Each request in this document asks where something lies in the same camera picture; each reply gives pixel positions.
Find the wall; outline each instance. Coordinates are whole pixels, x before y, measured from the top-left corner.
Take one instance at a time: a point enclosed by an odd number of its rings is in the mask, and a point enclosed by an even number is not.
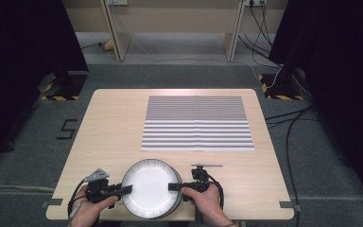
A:
[[[75,32],[108,32],[100,0],[63,0]]]
[[[288,0],[267,0],[266,5],[266,23],[268,33],[276,34],[279,28],[279,24],[282,21],[282,17],[285,12],[285,7]],[[252,12],[255,15],[258,23],[261,25],[263,20],[263,12],[261,7],[253,7]],[[240,27],[241,33],[258,33],[259,28],[255,23],[254,17],[252,16],[250,7],[245,7],[243,19]]]
[[[269,33],[276,33],[285,12],[288,0],[268,0],[267,26]],[[67,13],[76,32],[108,32],[100,0],[63,0]],[[262,9],[252,9],[259,22],[262,21]],[[259,31],[255,23],[250,7],[245,7],[240,32],[257,33]]]

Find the finger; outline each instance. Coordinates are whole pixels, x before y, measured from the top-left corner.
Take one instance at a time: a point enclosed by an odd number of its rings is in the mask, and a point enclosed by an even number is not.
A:
[[[193,200],[200,195],[200,193],[196,190],[194,190],[193,188],[190,187],[182,187],[181,188],[181,192],[186,195],[189,196],[191,198],[193,198]]]
[[[96,205],[99,207],[99,210],[102,211],[103,209],[107,208],[108,206],[113,205],[118,200],[119,199],[116,196],[112,196],[112,197],[105,199],[104,201],[100,201]]]

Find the black cable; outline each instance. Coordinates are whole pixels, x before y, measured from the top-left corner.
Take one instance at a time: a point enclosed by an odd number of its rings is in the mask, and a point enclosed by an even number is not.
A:
[[[73,209],[73,202],[75,202],[75,196],[78,193],[78,190],[80,189],[81,185],[84,183],[83,179],[78,186],[76,187],[75,192],[73,192],[72,198],[70,198],[69,203],[67,204],[67,216],[70,216],[70,214],[72,213],[72,209]]]
[[[93,45],[99,45],[104,50],[102,45],[107,43],[108,41],[105,41],[104,43],[99,42],[98,44],[89,44],[89,45],[83,46],[81,49],[84,49],[84,48],[87,48],[87,47],[90,47],[90,46],[93,46]]]
[[[265,16],[267,15],[267,7],[265,6],[263,1],[260,1],[260,3],[261,3],[261,9],[262,9],[262,16],[264,18],[263,20],[264,20],[264,25],[265,25],[265,32],[267,33],[269,44],[270,44],[270,46],[272,46],[272,41],[270,40],[269,33],[268,33],[267,21],[265,20]]]
[[[225,201],[225,197],[223,195],[223,187],[220,185],[219,182],[215,180],[211,175],[207,174],[208,177],[214,182],[214,184],[217,186],[217,189],[219,190],[219,198],[220,198],[220,208],[223,210],[223,205]]]
[[[299,195],[297,193],[297,188],[296,188],[296,184],[294,183],[294,178],[293,178],[293,172],[291,170],[291,164],[290,164],[290,154],[289,154],[289,150],[288,150],[288,139],[290,137],[290,133],[291,133],[291,129],[294,125],[294,123],[300,118],[301,115],[303,115],[306,111],[312,109],[312,105],[305,108],[304,110],[302,110],[294,119],[293,121],[290,123],[290,126],[288,127],[287,130],[287,135],[285,137],[285,156],[287,159],[287,168],[288,168],[288,174],[290,176],[290,181],[293,187],[293,193],[294,193],[294,197],[296,200],[296,205],[300,206],[300,201],[299,201]],[[299,226],[299,222],[300,222],[300,212],[296,212],[296,226]]]
[[[246,37],[247,41],[249,41],[249,42],[250,42],[250,44],[252,44],[252,45],[253,45],[253,46],[255,46],[256,48],[261,49],[262,51],[267,52],[267,54],[270,52],[270,51],[268,51],[268,50],[266,50],[266,49],[262,48],[261,46],[255,45],[255,44],[254,44],[254,43],[253,43],[253,42],[249,39],[249,37],[247,37],[247,34],[246,34],[246,33],[244,33],[244,36]]]
[[[77,201],[77,200],[79,200],[79,199],[81,199],[81,198],[84,198],[84,197],[85,197],[85,195],[84,195],[84,196],[77,197],[77,198],[75,198],[73,201]]]
[[[250,11],[251,11],[252,17],[253,17],[253,18],[254,18],[254,20],[255,20],[255,23],[258,25],[258,28],[259,28],[259,34],[262,34],[262,35],[264,36],[264,38],[268,41],[268,43],[269,43],[270,45],[272,45],[272,44],[271,44],[271,41],[270,41],[270,40],[268,40],[268,37],[265,35],[264,31],[262,30],[262,26],[260,26],[260,25],[259,25],[258,20],[256,19],[254,12],[252,11],[252,8],[250,9]]]
[[[279,121],[279,122],[268,122],[267,124],[272,124],[272,126],[268,127],[268,129],[270,130],[270,129],[272,129],[272,128],[276,127],[276,126],[279,126],[279,125],[281,125],[281,124],[283,124],[283,123],[285,123],[285,122],[287,122],[287,121],[292,121],[292,120],[294,120],[294,119],[293,119],[293,118],[291,118],[291,119],[287,119],[287,120],[283,120],[283,121]],[[308,118],[299,118],[299,120],[305,120],[305,121],[319,121],[319,120],[316,120],[316,119],[308,119]]]
[[[307,108],[303,109],[303,110],[300,110],[300,111],[295,111],[295,112],[289,112],[289,113],[283,113],[283,114],[280,114],[280,115],[274,115],[274,116],[270,116],[270,117],[267,117],[265,118],[265,120],[270,120],[270,119],[274,119],[274,118],[278,118],[278,117],[282,117],[282,116],[287,116],[287,115],[292,115],[292,114],[297,114],[297,113],[300,113],[300,112],[303,112],[305,111]]]
[[[243,42],[243,44],[244,44],[244,45],[245,45],[245,46],[246,46],[249,50],[251,50],[251,51],[253,51],[253,52],[255,52],[255,53],[259,54],[260,56],[262,56],[262,57],[263,57],[263,58],[265,58],[266,60],[268,60],[268,61],[270,61],[270,62],[274,63],[274,64],[275,64],[275,65],[277,65],[277,66],[264,65],[264,64],[261,64],[261,63],[256,62],[257,64],[262,65],[262,66],[266,66],[266,67],[277,68],[277,69],[282,68],[282,65],[280,65],[280,64],[278,64],[278,63],[276,63],[276,62],[274,62],[274,61],[272,61],[272,60],[270,60],[270,59],[268,59],[268,56],[266,56],[265,54],[263,54],[263,53],[259,52],[258,50],[253,49],[252,47],[250,47],[250,46],[249,46],[246,42],[244,42],[244,41],[243,41],[243,39],[241,38],[241,36],[240,36],[240,35],[238,35],[238,39],[240,39],[240,41],[241,41],[241,42]]]
[[[255,49],[255,46],[256,46],[256,44],[258,43],[258,39],[259,39],[259,37],[261,36],[261,32],[262,32],[262,26],[264,25],[264,21],[262,22],[262,24],[261,24],[261,27],[259,27],[259,30],[260,30],[260,32],[258,33],[258,35],[257,35],[257,38],[256,38],[256,40],[255,40],[255,42],[254,42],[254,46],[252,47],[252,50],[254,50]],[[255,63],[257,63],[257,64],[259,64],[257,61],[256,61],[256,59],[255,59],[255,57],[254,57],[254,52],[252,51],[251,52],[251,55],[252,55],[252,59],[254,60],[254,62]]]

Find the handheld controller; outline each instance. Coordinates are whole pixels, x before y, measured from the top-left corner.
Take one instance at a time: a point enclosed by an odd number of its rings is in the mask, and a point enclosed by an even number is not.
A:
[[[107,179],[89,182],[87,191],[85,192],[87,200],[92,203],[97,203],[112,196],[117,196],[121,200],[123,195],[131,193],[132,185],[122,187],[121,183],[108,185],[108,182]]]
[[[222,165],[193,165],[196,166],[197,168],[191,169],[191,173],[193,175],[193,179],[196,180],[195,182],[192,183],[170,183],[168,185],[168,190],[169,191],[180,191],[182,189],[182,187],[190,187],[193,188],[194,190],[198,191],[198,192],[204,192],[208,189],[209,187],[209,179],[211,178],[211,180],[214,182],[214,184],[217,186],[217,188],[219,189],[219,196],[220,196],[220,207],[223,209],[223,188],[220,185],[219,182],[215,181],[215,179],[213,177],[211,177],[211,175],[208,174],[208,172],[203,169],[205,166],[222,166]],[[182,199],[183,201],[192,201],[193,199],[189,196],[186,195],[182,195]],[[195,223],[196,224],[201,224],[203,223],[203,217],[202,217],[202,213],[200,212],[200,210],[197,208],[196,206],[196,211],[195,211]]]

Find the wooden table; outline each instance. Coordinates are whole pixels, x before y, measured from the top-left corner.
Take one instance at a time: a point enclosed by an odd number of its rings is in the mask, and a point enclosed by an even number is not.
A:
[[[150,96],[241,96],[255,151],[141,151]],[[223,164],[207,171],[223,186],[224,211],[230,219],[290,219],[290,201],[256,93],[251,89],[108,89],[95,91],[61,173],[46,216],[67,219],[66,206],[78,183],[101,167],[110,184],[121,183],[127,170],[144,159],[159,159],[192,182],[192,164]],[[101,219],[138,220],[122,201],[101,212]],[[165,220],[193,220],[194,206],[181,205]]]

